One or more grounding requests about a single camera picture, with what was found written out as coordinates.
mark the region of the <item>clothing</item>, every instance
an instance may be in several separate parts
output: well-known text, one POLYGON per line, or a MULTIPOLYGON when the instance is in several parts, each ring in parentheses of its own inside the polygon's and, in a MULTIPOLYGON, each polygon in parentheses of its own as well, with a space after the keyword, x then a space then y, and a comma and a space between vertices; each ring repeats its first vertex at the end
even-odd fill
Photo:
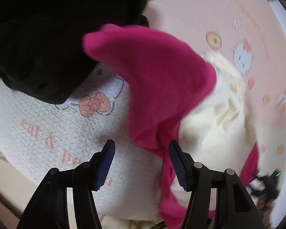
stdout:
POLYGON ((147 0, 0 0, 0 78, 14 90, 61 104, 96 61, 81 47, 106 23, 148 26, 147 0))

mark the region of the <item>black fabric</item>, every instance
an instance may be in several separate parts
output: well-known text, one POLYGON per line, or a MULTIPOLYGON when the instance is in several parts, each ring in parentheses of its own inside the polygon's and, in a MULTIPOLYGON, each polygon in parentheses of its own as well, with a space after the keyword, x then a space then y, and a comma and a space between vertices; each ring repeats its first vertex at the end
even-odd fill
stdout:
POLYGON ((61 104, 95 61, 82 37, 103 24, 148 26, 147 0, 0 0, 0 78, 10 88, 61 104))

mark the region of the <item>pink bow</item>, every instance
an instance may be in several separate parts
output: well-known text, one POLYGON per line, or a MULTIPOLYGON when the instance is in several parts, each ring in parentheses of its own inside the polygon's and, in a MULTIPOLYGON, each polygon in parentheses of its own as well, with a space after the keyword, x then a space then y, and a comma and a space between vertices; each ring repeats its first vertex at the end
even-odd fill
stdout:
POLYGON ((94 97, 85 95, 80 100, 80 114, 84 117, 90 117, 94 112, 107 112, 110 110, 110 103, 108 97, 98 92, 94 97))
POLYGON ((251 44, 249 44, 247 40, 244 40, 243 49, 246 50, 247 52, 251 51, 251 44))

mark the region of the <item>screw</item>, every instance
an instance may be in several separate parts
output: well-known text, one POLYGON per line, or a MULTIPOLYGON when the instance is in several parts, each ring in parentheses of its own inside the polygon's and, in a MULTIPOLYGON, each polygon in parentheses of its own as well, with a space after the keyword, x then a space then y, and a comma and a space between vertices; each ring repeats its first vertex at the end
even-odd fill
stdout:
POLYGON ((90 167, 90 162, 84 162, 84 163, 82 163, 82 167, 83 168, 89 168, 90 167))
POLYGON ((52 169, 50 169, 49 172, 50 172, 50 174, 53 175, 53 174, 55 174, 57 172, 57 168, 52 168, 52 169))
POLYGON ((227 173, 228 173, 229 175, 234 175, 234 170, 232 170, 232 169, 227 169, 227 173))
POLYGON ((202 168, 202 163, 196 162, 194 163, 194 166, 198 169, 202 168))

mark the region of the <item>hello kitty print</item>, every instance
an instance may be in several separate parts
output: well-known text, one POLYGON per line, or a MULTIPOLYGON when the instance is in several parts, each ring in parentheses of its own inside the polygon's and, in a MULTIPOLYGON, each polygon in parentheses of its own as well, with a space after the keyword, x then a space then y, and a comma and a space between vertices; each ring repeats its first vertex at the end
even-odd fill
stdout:
POLYGON ((78 107, 84 117, 95 113, 109 115, 123 84, 121 77, 108 67, 98 64, 83 84, 63 104, 56 107, 60 110, 78 107))
POLYGON ((234 48, 234 64, 241 74, 247 74, 252 66, 254 56, 251 53, 251 44, 244 39, 234 48))

